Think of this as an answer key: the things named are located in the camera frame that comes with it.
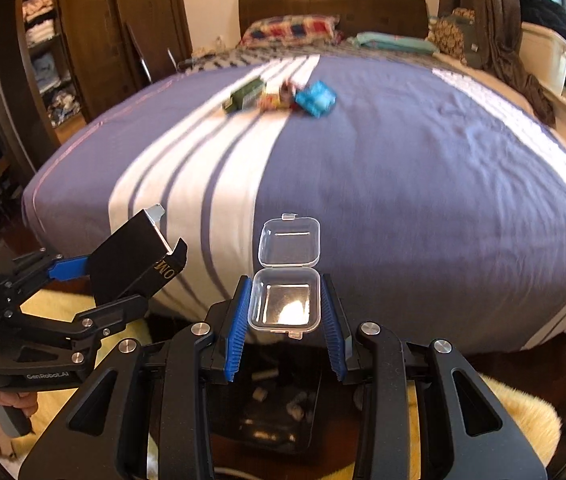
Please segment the clear plastic small box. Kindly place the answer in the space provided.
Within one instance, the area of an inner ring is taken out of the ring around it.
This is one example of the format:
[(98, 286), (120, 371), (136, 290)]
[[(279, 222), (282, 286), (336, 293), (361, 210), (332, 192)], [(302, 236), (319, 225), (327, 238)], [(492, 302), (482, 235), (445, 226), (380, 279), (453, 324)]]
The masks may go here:
[(300, 340), (321, 321), (321, 226), (312, 217), (282, 214), (262, 227), (247, 321), (259, 333)]

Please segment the black cardboard box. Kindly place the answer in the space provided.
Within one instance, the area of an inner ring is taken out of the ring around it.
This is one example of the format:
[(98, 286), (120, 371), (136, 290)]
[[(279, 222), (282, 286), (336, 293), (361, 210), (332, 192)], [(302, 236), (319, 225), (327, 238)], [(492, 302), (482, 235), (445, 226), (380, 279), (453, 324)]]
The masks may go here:
[(126, 296), (151, 299), (184, 269), (187, 243), (172, 247), (159, 229), (163, 206), (144, 208), (100, 244), (86, 270), (98, 306)]

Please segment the blue plastic packet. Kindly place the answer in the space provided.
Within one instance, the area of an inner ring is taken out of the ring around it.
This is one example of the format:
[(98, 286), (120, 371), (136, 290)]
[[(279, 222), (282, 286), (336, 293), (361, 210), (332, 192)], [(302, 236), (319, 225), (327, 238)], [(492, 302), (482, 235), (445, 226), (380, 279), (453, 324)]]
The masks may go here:
[(329, 114), (336, 99), (336, 93), (323, 81), (316, 81), (295, 94), (295, 104), (314, 118)]

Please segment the yellow fluffy rug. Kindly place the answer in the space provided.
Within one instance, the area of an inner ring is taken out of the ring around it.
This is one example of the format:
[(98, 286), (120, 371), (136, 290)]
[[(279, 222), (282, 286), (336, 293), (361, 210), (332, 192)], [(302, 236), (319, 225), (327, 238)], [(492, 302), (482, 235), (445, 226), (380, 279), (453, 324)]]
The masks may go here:
[[(206, 391), (227, 382), (231, 300), (213, 308), (219, 323), (194, 324), (148, 347), (120, 341), (36, 441), (21, 478), (138, 478), (155, 386), (163, 389), (159, 477), (217, 477)], [(407, 344), (373, 322), (351, 328), (339, 301), (337, 315), (345, 338), (343, 380), (363, 385), (356, 478), (408, 478), (412, 426), (420, 429), (426, 479), (545, 478), (546, 467), (520, 426), (450, 342)]]

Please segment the blue white striped bedspread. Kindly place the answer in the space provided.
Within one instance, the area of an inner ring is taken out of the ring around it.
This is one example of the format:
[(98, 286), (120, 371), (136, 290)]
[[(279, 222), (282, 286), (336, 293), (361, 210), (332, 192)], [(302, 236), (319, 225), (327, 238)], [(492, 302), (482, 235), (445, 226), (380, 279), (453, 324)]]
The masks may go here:
[[(260, 77), (323, 81), (329, 114), (227, 114)], [(138, 210), (187, 266), (158, 295), (186, 318), (258, 269), (263, 224), (316, 218), (319, 269), (346, 307), (468, 353), (566, 334), (566, 148), (524, 108), (450, 68), (302, 55), (152, 84), (70, 138), (25, 188), (40, 242), (92, 252)]]

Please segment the dark green box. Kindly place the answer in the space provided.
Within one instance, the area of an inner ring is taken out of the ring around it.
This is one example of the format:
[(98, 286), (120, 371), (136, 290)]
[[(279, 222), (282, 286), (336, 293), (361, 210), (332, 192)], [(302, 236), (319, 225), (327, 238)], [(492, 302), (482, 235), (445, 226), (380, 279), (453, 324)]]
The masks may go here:
[(260, 77), (248, 81), (222, 103), (222, 110), (231, 114), (255, 106), (265, 88), (266, 83)]

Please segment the brown wooden wardrobe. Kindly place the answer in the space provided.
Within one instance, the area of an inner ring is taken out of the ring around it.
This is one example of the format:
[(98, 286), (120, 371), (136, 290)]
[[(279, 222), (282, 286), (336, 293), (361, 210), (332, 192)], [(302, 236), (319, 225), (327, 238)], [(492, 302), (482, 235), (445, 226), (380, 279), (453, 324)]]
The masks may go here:
[(0, 0), (0, 145), (17, 180), (191, 52), (184, 0)]

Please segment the grey patterned blanket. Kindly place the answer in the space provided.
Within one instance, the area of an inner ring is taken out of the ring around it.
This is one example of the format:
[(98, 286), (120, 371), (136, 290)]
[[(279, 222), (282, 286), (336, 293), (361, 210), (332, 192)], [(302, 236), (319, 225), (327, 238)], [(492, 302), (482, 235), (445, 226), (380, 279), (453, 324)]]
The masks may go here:
[(305, 44), (304, 46), (275, 44), (270, 47), (239, 47), (220, 53), (208, 54), (203, 58), (191, 58), (191, 60), (182, 62), (179, 65), (179, 69), (186, 74), (208, 72), (208, 70), (223, 70), (230, 67), (260, 65), (277, 58), (293, 58), (294, 56), (316, 54), (373, 58), (373, 60), (407, 63), (426, 68), (450, 68), (448, 63), (435, 58), (434, 55), (367, 49), (345, 42), (345, 44)]

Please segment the plaid red blue pillow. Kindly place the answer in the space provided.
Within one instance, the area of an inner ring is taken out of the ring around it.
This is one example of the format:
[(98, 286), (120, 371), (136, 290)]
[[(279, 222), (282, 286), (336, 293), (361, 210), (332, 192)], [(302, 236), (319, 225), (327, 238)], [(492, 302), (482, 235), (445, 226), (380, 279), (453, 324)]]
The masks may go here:
[(338, 15), (282, 15), (255, 21), (243, 32), (239, 43), (245, 48), (333, 44), (337, 38)]

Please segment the teal folded pillow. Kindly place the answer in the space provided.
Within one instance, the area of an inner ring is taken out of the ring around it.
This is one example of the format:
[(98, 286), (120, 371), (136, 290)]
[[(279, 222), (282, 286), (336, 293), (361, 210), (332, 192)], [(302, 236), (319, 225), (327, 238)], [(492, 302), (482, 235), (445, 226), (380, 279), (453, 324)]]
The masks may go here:
[(438, 48), (431, 41), (420, 38), (383, 34), (383, 32), (359, 32), (353, 37), (358, 47), (432, 55)]

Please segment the patterned brown cushion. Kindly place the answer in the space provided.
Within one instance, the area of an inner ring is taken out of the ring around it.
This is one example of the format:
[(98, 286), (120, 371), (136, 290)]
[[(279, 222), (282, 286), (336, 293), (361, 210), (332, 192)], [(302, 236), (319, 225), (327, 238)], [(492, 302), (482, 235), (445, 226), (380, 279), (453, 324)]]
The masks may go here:
[(463, 65), (472, 68), (483, 65), (474, 10), (457, 8), (442, 18), (431, 18), (428, 41)]

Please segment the dark wooden headboard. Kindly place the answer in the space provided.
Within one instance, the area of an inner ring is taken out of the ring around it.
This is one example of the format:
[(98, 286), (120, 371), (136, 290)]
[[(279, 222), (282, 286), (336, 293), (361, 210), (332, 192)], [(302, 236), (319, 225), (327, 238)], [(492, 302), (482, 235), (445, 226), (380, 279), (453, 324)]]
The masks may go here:
[(239, 0), (241, 35), (255, 21), (289, 14), (337, 16), (345, 37), (383, 32), (424, 39), (430, 24), (425, 0)]

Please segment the white storage bin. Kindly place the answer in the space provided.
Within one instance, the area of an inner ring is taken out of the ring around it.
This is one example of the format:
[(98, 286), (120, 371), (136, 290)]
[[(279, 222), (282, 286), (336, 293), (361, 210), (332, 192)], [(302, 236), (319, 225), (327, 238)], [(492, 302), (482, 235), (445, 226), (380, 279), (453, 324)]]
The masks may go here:
[(550, 28), (523, 22), (518, 54), (525, 70), (560, 96), (566, 77), (566, 40)]

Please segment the brown curtain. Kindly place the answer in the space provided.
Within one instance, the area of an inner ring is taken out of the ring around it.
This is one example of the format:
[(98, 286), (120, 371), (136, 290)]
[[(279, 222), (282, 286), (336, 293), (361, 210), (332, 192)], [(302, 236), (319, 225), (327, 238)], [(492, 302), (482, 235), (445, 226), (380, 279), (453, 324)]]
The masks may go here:
[(556, 115), (538, 79), (518, 55), (522, 41), (520, 0), (440, 0), (440, 13), (475, 12), (478, 67), (497, 77), (530, 103), (536, 117), (553, 127)]

